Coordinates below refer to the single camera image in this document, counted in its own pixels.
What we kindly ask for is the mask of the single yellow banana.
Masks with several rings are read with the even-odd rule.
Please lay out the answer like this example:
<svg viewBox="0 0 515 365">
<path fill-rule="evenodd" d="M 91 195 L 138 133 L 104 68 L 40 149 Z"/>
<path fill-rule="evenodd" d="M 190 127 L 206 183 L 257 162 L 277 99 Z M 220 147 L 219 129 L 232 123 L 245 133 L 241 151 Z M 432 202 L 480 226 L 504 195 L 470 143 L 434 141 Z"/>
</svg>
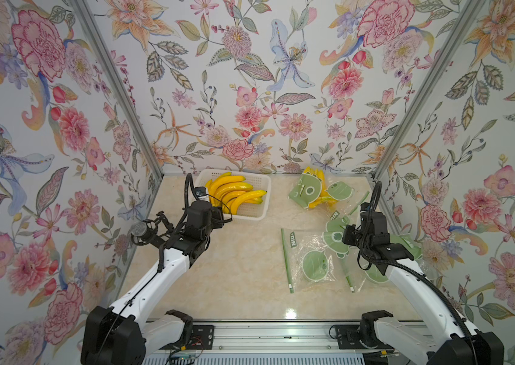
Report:
<svg viewBox="0 0 515 365">
<path fill-rule="evenodd" d="M 239 208 L 243 204 L 253 204 L 260 205 L 263 202 L 263 197 L 266 196 L 267 192 L 264 190 L 256 190 L 246 192 L 240 195 L 237 198 L 234 198 L 233 201 L 229 205 L 229 212 L 232 215 L 236 215 L 238 213 Z"/>
<path fill-rule="evenodd" d="M 216 196 L 216 191 L 221 186 L 224 186 L 229 183 L 241 183 L 245 181 L 244 176 L 239 175 L 231 175 L 231 173 L 224 173 L 222 176 L 218 177 L 215 181 L 213 181 L 209 187 L 208 193 L 212 196 Z"/>
</svg>

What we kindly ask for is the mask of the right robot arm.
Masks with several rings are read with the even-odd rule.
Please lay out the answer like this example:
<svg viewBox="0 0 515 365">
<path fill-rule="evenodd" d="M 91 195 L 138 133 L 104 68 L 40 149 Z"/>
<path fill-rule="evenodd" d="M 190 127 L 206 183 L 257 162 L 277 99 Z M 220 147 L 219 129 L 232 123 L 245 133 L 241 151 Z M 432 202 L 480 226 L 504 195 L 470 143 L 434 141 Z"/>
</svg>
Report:
<svg viewBox="0 0 515 365">
<path fill-rule="evenodd" d="M 388 345 L 415 364 L 501 364 L 504 345 L 492 332 L 479 330 L 422 272 L 406 245 L 388 233 L 384 214 L 364 211 L 360 226 L 349 224 L 342 242 L 394 284 L 420 314 L 427 339 L 386 310 L 364 313 L 358 337 L 363 346 Z"/>
</svg>

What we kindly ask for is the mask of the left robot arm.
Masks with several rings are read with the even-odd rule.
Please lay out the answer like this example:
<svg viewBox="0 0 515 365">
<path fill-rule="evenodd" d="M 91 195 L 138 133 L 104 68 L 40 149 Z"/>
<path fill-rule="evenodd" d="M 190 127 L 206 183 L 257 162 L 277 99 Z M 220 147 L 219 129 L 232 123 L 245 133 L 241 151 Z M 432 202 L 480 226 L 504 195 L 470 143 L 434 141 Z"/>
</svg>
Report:
<svg viewBox="0 0 515 365">
<path fill-rule="evenodd" d="M 132 225 L 130 238 L 137 246 L 158 250 L 156 264 L 124 296 L 108 307 L 97 306 L 86 320 L 82 364 L 142 364 L 152 353 L 187 346 L 193 332 L 191 316 L 167 311 L 154 322 L 152 310 L 210 246 L 210 235 L 228 219 L 207 200 L 185 208 L 177 225 L 164 213 Z"/>
</svg>

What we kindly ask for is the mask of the zip-top bag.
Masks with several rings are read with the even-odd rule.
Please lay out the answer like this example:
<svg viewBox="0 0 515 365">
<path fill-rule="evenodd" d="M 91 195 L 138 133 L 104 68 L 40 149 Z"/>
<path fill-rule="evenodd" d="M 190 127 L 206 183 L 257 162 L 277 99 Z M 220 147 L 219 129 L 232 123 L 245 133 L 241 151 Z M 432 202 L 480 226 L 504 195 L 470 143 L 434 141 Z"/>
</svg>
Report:
<svg viewBox="0 0 515 365">
<path fill-rule="evenodd" d="M 344 231 L 342 243 L 355 249 L 356 267 L 374 284 L 390 281 L 386 274 L 389 265 L 384 262 L 399 263 L 404 259 L 416 259 L 408 241 L 391 234 L 363 234 L 361 230 L 349 227 Z"/>
<path fill-rule="evenodd" d="M 335 281 L 345 281 L 351 293 L 361 289 L 365 281 L 356 278 L 351 265 L 356 253 L 343 243 L 350 224 L 348 216 L 336 212 L 321 231 L 280 230 L 290 293 Z"/>
<path fill-rule="evenodd" d="M 327 178 L 322 169 L 307 167 L 289 191 L 288 198 L 302 209 L 326 208 L 331 214 L 351 216 L 367 202 L 369 190 L 345 179 Z"/>
</svg>

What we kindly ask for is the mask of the yellow banana bunch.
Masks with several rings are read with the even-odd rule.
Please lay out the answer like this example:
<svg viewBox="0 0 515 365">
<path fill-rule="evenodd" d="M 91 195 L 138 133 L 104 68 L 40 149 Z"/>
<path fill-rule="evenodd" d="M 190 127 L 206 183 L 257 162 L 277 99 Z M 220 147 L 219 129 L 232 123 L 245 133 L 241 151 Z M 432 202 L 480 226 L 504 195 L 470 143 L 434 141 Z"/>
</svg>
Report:
<svg viewBox="0 0 515 365">
<path fill-rule="evenodd" d="M 234 198 L 239 197 L 240 195 L 254 191 L 253 185 L 244 181 L 244 182 L 235 182 L 229 183 L 224 186 L 221 186 L 216 191 L 216 196 L 210 196 L 210 202 L 213 207 L 222 208 L 224 213 L 229 214 L 229 205 L 233 201 Z"/>
</svg>

